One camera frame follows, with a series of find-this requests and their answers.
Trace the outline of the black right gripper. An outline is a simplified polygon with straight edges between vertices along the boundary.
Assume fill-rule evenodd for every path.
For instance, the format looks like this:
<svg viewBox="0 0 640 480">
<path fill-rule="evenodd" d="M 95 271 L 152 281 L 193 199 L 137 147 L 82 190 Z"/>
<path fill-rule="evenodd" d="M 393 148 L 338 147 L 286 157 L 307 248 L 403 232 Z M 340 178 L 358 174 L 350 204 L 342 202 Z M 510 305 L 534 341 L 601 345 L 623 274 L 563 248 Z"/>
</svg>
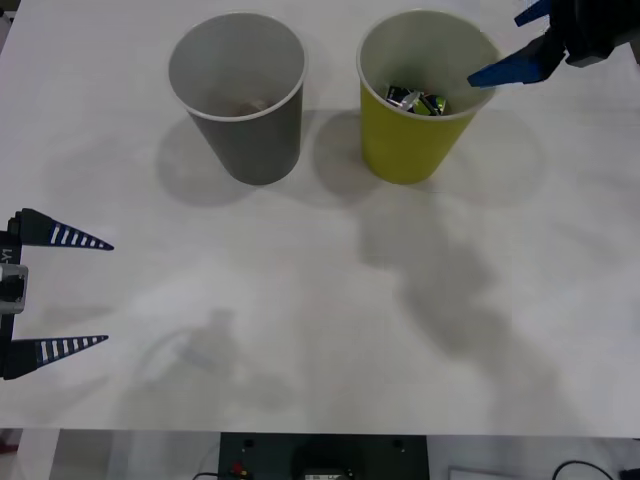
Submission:
<svg viewBox="0 0 640 480">
<path fill-rule="evenodd" d="M 529 1 L 514 21 L 522 27 L 549 15 L 552 29 L 502 60 L 469 75 L 469 85 L 493 88 L 540 83 L 557 69 L 565 50 L 567 64 L 584 68 L 606 60 L 615 48 L 626 42 L 625 1 Z"/>
</svg>

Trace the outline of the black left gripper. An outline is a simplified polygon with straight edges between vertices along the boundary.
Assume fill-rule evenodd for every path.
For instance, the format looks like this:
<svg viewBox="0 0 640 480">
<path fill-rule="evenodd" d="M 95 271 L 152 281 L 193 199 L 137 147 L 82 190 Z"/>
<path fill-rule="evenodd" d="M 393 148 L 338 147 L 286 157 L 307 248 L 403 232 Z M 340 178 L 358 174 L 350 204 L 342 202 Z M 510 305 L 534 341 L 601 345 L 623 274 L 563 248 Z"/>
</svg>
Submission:
<svg viewBox="0 0 640 480">
<path fill-rule="evenodd" d="M 11 341 L 15 316 L 23 311 L 21 244 L 114 249 L 108 242 L 34 209 L 17 211 L 8 221 L 8 232 L 1 232 L 1 349 L 8 348 L 1 369 L 1 378 L 4 380 L 20 378 L 109 339 L 108 335 L 96 335 Z"/>
</svg>

